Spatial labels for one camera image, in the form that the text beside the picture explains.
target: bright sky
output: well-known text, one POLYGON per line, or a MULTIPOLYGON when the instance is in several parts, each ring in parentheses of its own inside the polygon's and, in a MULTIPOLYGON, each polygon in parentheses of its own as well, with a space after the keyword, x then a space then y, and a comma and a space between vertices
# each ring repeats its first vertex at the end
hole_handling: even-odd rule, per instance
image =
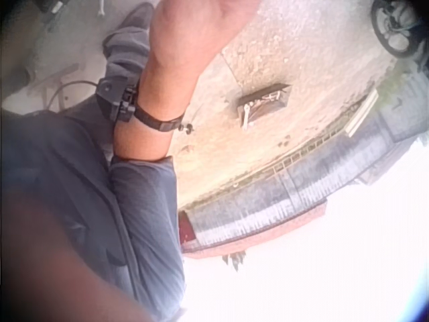
POLYGON ((429 296, 428 196, 416 142, 373 186, 345 187, 324 217, 247 250, 239 273, 186 259, 181 321, 406 321, 411 298, 429 296))

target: wire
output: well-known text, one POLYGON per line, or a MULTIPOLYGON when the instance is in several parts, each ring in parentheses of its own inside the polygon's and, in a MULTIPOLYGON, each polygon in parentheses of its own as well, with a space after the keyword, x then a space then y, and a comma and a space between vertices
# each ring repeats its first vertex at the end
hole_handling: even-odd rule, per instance
POLYGON ((92 85, 97 87, 97 84, 94 82, 91 82, 89 80, 74 80, 72 82, 66 83, 61 85, 60 87, 58 87, 58 89, 56 90, 56 92, 52 95, 51 100, 49 101, 48 105, 46 106, 46 109, 49 110, 51 108, 52 103, 54 102, 54 99, 56 97, 56 95, 58 95, 58 93, 60 91, 62 91, 65 87, 70 86, 70 85, 75 85, 75 84, 88 84, 88 85, 92 85))

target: wrist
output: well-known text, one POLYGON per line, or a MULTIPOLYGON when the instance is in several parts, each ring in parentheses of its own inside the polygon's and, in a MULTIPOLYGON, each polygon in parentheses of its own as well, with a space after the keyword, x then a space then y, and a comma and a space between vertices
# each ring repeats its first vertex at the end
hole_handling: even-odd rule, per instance
POLYGON ((189 105, 198 77, 181 68, 166 68, 150 55, 140 79, 137 102, 156 119, 175 119, 189 105))

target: concrete ground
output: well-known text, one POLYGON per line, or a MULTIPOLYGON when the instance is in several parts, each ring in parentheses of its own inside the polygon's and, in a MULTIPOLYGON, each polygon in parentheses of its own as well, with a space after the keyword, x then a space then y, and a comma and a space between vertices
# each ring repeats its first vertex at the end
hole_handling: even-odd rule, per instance
MULTIPOLYGON (((63 82, 98 81, 104 75, 101 41, 136 0, 71 0, 51 31, 42 31, 29 64, 36 80, 78 64, 63 82)), ((377 84, 394 59, 373 33, 372 0, 264 0, 255 19, 201 76, 185 121, 190 136, 176 132, 179 206, 216 191, 231 179, 257 170, 316 136, 368 87, 377 84), (274 83, 293 85, 287 108, 244 132, 234 102, 274 83)), ((64 90, 67 107, 93 93, 87 85, 64 90)), ((18 113, 42 109, 39 93, 26 89, 3 107, 18 113)))

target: black shoe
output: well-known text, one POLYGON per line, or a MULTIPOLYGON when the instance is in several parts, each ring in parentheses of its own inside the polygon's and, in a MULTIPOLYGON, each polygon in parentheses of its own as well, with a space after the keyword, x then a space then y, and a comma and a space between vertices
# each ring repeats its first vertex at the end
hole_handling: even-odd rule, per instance
POLYGON ((150 26, 150 21, 154 16, 155 8, 149 2, 143 2, 139 4, 119 26, 119 29, 125 27, 137 27, 148 30, 150 26))

